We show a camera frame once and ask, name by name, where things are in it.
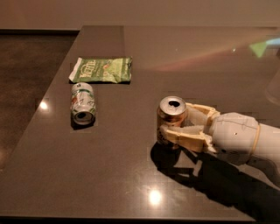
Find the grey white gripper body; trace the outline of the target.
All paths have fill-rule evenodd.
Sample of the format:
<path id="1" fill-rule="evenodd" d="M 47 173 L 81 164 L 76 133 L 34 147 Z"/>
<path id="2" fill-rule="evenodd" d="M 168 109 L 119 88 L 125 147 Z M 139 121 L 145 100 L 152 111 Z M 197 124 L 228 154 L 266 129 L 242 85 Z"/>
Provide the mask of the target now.
<path id="1" fill-rule="evenodd" d="M 256 146 L 258 121 L 250 116 L 227 113 L 213 119 L 209 129 L 216 157 L 234 164 L 245 164 Z"/>

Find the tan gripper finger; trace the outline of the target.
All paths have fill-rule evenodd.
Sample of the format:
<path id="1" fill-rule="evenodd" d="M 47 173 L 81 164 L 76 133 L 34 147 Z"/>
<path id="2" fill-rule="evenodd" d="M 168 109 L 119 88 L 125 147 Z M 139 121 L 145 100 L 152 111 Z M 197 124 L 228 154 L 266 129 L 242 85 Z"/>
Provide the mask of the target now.
<path id="1" fill-rule="evenodd" d="M 213 146 L 213 139 L 203 132 L 202 125 L 194 125 L 187 127 L 176 127 L 161 125 L 163 138 L 167 141 L 179 145 L 194 152 L 213 152 L 217 150 Z"/>
<path id="2" fill-rule="evenodd" d="M 186 104 L 187 120 L 194 125 L 211 126 L 213 120 L 221 115 L 216 108 L 200 104 Z"/>

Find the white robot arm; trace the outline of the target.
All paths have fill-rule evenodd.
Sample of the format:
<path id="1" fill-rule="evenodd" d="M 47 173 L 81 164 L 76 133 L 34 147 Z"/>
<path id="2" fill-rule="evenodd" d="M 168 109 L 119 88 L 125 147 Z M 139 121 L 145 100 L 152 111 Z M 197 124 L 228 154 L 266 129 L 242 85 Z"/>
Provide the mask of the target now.
<path id="1" fill-rule="evenodd" d="M 250 165 L 280 186 L 280 129 L 250 116 L 175 100 L 161 102 L 157 112 L 159 141 Z"/>

